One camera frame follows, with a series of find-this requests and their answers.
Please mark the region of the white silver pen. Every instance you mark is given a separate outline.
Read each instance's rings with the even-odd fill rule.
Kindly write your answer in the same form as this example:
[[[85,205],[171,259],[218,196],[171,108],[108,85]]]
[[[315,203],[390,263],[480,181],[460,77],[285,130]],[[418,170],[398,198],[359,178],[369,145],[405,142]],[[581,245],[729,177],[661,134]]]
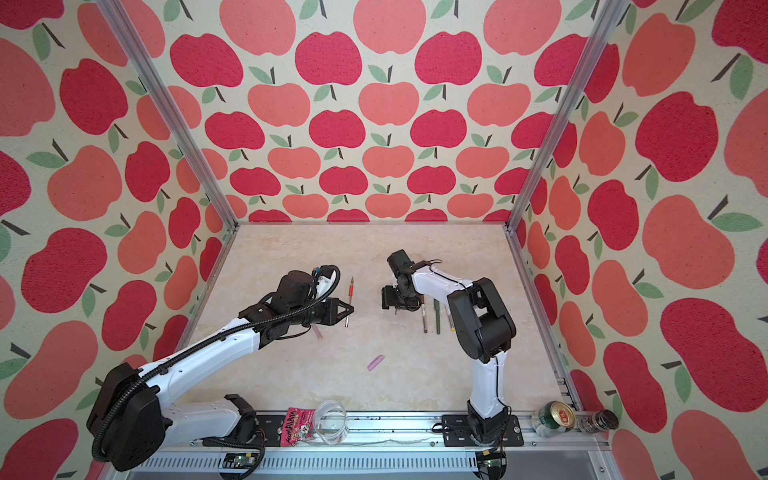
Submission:
[[[425,297],[423,295],[420,296],[420,314],[422,319],[422,330],[424,334],[429,333],[429,327],[428,327],[428,317],[427,317],[427,310],[426,310],[426,301]]]

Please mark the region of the red pen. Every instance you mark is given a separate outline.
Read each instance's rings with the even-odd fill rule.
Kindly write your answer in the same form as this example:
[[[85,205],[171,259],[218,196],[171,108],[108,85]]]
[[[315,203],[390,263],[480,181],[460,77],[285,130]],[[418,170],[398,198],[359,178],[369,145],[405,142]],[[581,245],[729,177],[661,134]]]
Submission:
[[[350,279],[349,288],[348,288],[348,301],[347,301],[347,303],[350,305],[350,307],[352,306],[352,302],[353,302],[354,284],[355,284],[355,280],[354,280],[354,276],[353,276]],[[345,318],[345,324],[344,324],[345,328],[349,327],[350,316],[351,316],[351,313]]]

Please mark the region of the green pen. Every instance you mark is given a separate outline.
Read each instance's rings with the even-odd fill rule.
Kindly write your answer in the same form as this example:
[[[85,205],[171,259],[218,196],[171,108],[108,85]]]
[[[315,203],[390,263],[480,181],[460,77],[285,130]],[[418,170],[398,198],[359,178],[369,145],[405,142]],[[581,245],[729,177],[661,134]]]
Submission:
[[[440,335],[441,333],[441,312],[440,312],[440,303],[438,300],[433,300],[433,308],[435,313],[435,332],[437,335]]]

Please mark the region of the pink pen cap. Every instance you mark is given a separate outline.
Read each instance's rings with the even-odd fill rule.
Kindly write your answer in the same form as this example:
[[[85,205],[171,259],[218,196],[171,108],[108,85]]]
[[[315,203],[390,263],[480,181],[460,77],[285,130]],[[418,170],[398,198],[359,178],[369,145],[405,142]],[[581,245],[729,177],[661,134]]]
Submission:
[[[384,355],[378,355],[375,357],[368,365],[367,370],[369,372],[373,371],[378,365],[382,363],[382,361],[385,359]]]

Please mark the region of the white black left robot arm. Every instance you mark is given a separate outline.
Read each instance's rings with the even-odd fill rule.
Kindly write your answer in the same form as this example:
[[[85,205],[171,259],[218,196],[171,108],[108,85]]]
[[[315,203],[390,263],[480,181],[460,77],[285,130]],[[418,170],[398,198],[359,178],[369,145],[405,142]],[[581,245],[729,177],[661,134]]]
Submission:
[[[251,451],[239,476],[252,474],[265,457],[267,437],[247,401],[228,394],[210,405],[176,410],[173,404],[234,361],[293,338],[291,327],[309,332],[316,324],[334,326],[351,315],[353,307],[332,295],[340,277],[335,265],[310,273],[292,270],[276,291],[218,332],[137,368],[122,363],[111,369],[86,421],[92,458],[128,471],[165,446],[199,441],[205,447]]]

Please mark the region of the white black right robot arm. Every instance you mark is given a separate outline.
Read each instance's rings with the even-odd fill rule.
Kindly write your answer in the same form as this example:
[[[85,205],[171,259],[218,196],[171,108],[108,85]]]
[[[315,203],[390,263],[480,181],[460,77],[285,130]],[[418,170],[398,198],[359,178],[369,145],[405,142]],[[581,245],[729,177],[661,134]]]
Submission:
[[[382,288],[382,308],[418,311],[424,296],[447,308],[463,352],[473,361],[467,404],[473,441],[480,446],[502,442],[511,417],[504,398],[504,367],[517,334],[513,318],[492,280],[470,281],[444,273],[435,260],[415,262],[404,250],[387,258],[394,283]]]

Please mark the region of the clear glass bowl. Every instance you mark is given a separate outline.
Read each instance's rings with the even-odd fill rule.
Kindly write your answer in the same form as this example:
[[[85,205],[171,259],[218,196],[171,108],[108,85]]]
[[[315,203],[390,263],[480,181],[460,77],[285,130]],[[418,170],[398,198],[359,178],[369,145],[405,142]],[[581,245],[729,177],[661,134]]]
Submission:
[[[348,435],[347,411],[337,400],[325,400],[314,411],[313,436],[326,445],[337,445]]]

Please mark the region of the pink snack packet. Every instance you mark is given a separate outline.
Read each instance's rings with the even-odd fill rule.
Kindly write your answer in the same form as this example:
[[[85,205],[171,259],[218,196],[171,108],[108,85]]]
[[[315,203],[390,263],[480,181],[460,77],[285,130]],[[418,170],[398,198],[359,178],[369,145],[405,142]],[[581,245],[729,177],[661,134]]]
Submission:
[[[280,446],[292,447],[301,441],[314,438],[314,417],[312,409],[291,407],[286,411],[280,433]]]

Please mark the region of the green drink can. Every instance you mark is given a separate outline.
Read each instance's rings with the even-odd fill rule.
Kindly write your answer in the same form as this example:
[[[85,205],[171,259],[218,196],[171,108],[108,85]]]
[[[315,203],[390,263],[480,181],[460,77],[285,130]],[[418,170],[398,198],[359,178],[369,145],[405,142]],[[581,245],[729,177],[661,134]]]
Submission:
[[[564,434],[573,429],[576,422],[573,409],[561,401],[550,401],[542,405],[531,418],[534,431],[544,438]]]

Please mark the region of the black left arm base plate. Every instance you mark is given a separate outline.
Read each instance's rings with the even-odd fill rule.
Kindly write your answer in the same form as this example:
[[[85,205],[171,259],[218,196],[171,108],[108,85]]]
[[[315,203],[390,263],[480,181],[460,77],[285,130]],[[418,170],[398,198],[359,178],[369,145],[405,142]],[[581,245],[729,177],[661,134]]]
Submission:
[[[202,439],[204,446],[219,446],[222,442],[235,448],[263,445],[279,447],[285,415],[246,414],[234,429],[223,436]]]

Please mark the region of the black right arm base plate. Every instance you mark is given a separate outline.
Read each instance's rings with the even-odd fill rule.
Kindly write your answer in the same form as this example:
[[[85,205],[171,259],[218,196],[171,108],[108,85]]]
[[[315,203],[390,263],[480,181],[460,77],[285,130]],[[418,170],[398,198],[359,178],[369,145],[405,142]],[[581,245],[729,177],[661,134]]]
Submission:
[[[490,419],[468,414],[446,414],[433,425],[446,447],[522,447],[524,439],[518,417],[499,413]]]

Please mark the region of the aluminium left rear frame post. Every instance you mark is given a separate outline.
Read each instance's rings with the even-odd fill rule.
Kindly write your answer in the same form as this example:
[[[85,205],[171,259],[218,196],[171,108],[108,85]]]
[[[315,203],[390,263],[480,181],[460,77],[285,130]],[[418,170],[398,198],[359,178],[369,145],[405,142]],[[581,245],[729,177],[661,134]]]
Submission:
[[[141,41],[138,30],[120,1],[96,1],[110,30],[120,44],[137,76],[151,96],[171,135],[200,181],[228,232],[237,232],[239,222],[225,194],[219,187],[210,165],[197,145],[168,87],[154,66],[153,59]]]

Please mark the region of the aluminium frame post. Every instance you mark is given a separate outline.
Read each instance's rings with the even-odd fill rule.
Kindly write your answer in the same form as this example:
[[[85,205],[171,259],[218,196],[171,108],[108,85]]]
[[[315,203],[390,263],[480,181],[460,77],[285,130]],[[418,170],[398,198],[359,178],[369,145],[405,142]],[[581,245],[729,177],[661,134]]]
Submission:
[[[96,1],[110,30],[120,44],[137,76],[151,96],[171,135],[200,181],[228,232],[237,232],[239,222],[225,194],[219,187],[210,165],[197,145],[168,87],[154,66],[153,59],[141,41],[138,30],[120,1]]]
[[[542,146],[534,156],[522,191],[516,197],[515,206],[509,220],[505,224],[504,231],[508,235],[515,231],[525,209],[530,205],[545,167],[553,158],[554,150],[562,138],[572,112],[577,108],[578,102],[582,98],[586,98],[586,85],[616,29],[622,12],[629,5],[629,1],[602,1],[601,4],[604,8],[597,15],[593,29],[587,37],[585,47],[575,66],[571,79],[564,90],[562,99],[558,103],[553,119],[543,139]]]

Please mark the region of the aluminium right rear frame post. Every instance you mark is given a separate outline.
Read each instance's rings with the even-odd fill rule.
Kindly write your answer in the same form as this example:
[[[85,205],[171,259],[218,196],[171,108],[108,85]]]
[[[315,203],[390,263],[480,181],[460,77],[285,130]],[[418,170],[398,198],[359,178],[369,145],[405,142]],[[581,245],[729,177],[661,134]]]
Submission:
[[[585,47],[575,66],[571,79],[564,90],[562,99],[558,103],[553,119],[543,139],[542,146],[534,156],[522,191],[516,197],[515,206],[509,220],[505,224],[504,231],[508,235],[515,231],[525,209],[530,205],[545,167],[553,158],[554,150],[562,138],[572,112],[577,108],[578,102],[582,98],[586,98],[586,85],[616,29],[622,12],[629,5],[629,1],[602,1],[601,4],[604,8],[597,15],[593,29],[587,37]]]

